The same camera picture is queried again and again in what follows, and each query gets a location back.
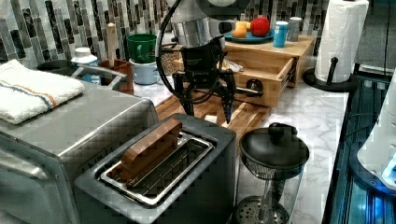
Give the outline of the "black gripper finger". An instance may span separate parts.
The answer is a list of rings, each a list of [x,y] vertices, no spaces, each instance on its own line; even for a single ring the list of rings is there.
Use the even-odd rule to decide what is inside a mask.
[[[183,75],[179,72],[173,74],[174,87],[177,93],[177,98],[182,105],[187,115],[193,116],[193,104],[189,103],[188,100],[191,98],[191,94],[184,88]]]
[[[219,86],[218,94],[221,97],[221,103],[226,122],[229,123],[233,113],[234,94],[236,92],[233,71],[231,69],[221,71],[220,78],[225,81],[225,86]]]

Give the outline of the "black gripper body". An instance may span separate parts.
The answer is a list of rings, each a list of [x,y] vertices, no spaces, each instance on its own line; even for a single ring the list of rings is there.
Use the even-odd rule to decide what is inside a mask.
[[[197,48],[183,49],[182,60],[186,79],[196,89],[211,89],[218,79],[218,62],[222,54],[218,40]]]

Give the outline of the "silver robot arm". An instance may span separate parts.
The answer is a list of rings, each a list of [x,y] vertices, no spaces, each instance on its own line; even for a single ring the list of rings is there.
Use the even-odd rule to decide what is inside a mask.
[[[164,23],[171,24],[181,46],[184,69],[173,74],[170,91],[185,112],[216,94],[221,98],[224,116],[231,119],[236,84],[233,71],[224,69],[226,33],[236,28],[235,19],[250,0],[166,0],[171,7]]]

